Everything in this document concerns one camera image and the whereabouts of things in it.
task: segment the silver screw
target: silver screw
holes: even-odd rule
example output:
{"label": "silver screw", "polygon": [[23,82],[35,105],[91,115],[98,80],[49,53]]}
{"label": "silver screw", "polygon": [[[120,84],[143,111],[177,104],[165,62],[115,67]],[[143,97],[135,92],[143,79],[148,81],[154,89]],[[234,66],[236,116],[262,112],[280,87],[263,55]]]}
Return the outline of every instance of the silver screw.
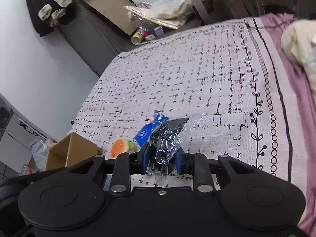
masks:
{"label": "silver screw", "polygon": [[213,187],[208,185],[208,184],[202,184],[202,185],[198,186],[197,190],[199,192],[206,193],[206,192],[213,191]]}
{"label": "silver screw", "polygon": [[111,190],[115,193],[126,191],[126,187],[122,184],[116,184],[111,187]]}
{"label": "silver screw", "polygon": [[167,192],[166,192],[166,191],[159,191],[158,194],[159,194],[159,195],[166,195]]}

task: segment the black and white garment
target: black and white garment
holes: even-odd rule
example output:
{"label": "black and white garment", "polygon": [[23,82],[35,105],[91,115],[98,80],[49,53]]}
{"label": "black and white garment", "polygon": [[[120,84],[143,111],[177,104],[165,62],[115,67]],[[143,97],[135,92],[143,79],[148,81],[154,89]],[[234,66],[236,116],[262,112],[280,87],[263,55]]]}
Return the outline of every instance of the black and white garment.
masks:
{"label": "black and white garment", "polygon": [[32,24],[40,37],[54,31],[54,26],[68,24],[75,17],[72,0],[26,0]]}
{"label": "black and white garment", "polygon": [[[187,30],[121,53],[83,103],[72,131],[111,158],[111,144],[132,140],[164,104],[170,119],[206,114],[182,145],[185,152],[209,159],[229,154],[306,193],[296,95],[259,18]],[[131,180],[132,186],[156,184],[149,175]],[[191,186],[192,177],[173,172],[165,185]]]}

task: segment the open cardboard box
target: open cardboard box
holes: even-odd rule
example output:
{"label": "open cardboard box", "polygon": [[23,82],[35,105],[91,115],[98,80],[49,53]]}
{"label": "open cardboard box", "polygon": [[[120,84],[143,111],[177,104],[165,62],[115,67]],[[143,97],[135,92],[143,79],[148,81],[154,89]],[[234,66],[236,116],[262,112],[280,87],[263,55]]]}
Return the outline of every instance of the open cardboard box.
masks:
{"label": "open cardboard box", "polygon": [[45,171],[73,166],[100,153],[101,149],[95,143],[70,133],[49,150]]}

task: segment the pink fabric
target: pink fabric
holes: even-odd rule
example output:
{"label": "pink fabric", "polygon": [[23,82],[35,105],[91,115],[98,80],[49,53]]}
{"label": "pink fabric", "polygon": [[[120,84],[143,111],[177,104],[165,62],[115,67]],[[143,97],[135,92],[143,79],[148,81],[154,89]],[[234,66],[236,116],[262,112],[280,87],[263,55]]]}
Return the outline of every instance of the pink fabric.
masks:
{"label": "pink fabric", "polygon": [[306,74],[298,64],[292,64],[281,48],[281,36],[285,28],[290,25],[293,15],[272,13],[260,17],[264,26],[276,26],[266,28],[283,62],[291,87],[296,93],[298,109],[301,116],[305,146],[308,153],[307,162],[307,212],[305,219],[299,227],[308,235],[316,237],[316,109],[312,99],[311,90]]}

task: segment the bed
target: bed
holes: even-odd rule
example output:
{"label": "bed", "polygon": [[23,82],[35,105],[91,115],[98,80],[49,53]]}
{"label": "bed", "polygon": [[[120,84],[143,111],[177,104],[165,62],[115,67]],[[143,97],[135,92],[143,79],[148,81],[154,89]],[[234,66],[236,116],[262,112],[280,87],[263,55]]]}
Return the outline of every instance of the bed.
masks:
{"label": "bed", "polygon": [[[301,228],[313,231],[315,107],[308,81],[281,51],[291,15],[215,23],[123,52],[83,103],[72,131],[111,158],[155,110],[171,119],[206,114],[182,148],[216,159],[228,154],[298,186],[307,198]],[[156,186],[153,175],[133,186]],[[165,186],[192,186],[176,172]]]}

